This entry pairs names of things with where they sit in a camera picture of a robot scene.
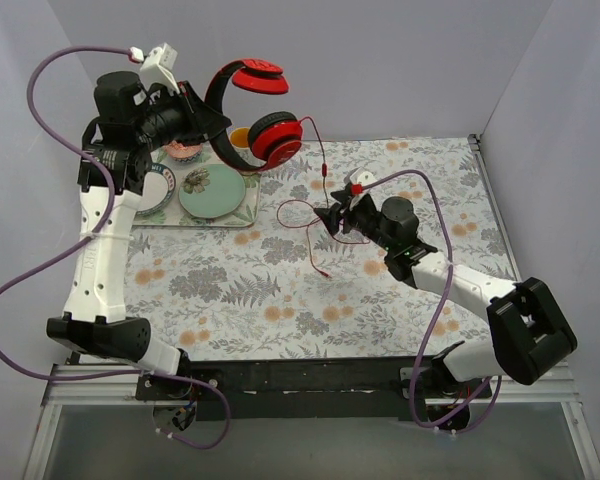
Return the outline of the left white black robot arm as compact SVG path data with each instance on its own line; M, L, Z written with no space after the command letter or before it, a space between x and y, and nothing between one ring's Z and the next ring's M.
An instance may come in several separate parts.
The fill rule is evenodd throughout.
M52 340L80 354L123 361L160 373L158 387L173 400L193 386L187 355L155 337L150 322L130 317L124 276L131 229L151 154L173 140L228 143L222 112L227 75L216 75L203 97L187 82L169 90L144 87L138 74L101 76L94 89L97 116L85 128L80 162L80 252L59 317L47 322Z

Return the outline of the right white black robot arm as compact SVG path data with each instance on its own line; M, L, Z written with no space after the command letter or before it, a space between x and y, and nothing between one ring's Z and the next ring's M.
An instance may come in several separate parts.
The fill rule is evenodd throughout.
M362 234L384 249L397 281L438 294L489 327L489 339L457 342L435 355L420 370L418 387L451 398L487 377L529 386L576 350L576 336L543 281L514 282L451 262L419 238L419 219L405 198L393 196L377 207L368 194L341 190L333 197L333 205L314 211L330 234Z

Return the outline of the red black headphones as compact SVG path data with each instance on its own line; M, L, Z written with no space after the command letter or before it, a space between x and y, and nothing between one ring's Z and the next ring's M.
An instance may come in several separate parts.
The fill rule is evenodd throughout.
M219 115L224 114L223 99L229 84L263 95L284 95L289 92L282 67L263 59L234 60L215 74L206 90L204 103ZM263 162L255 166L244 160L232 146L227 133L231 121L227 117L223 121L219 132L209 137L209 144L221 161L240 172L260 173L277 168L291 159L302 146L303 128L300 120L287 111L270 113L257 120L247 135L251 154Z

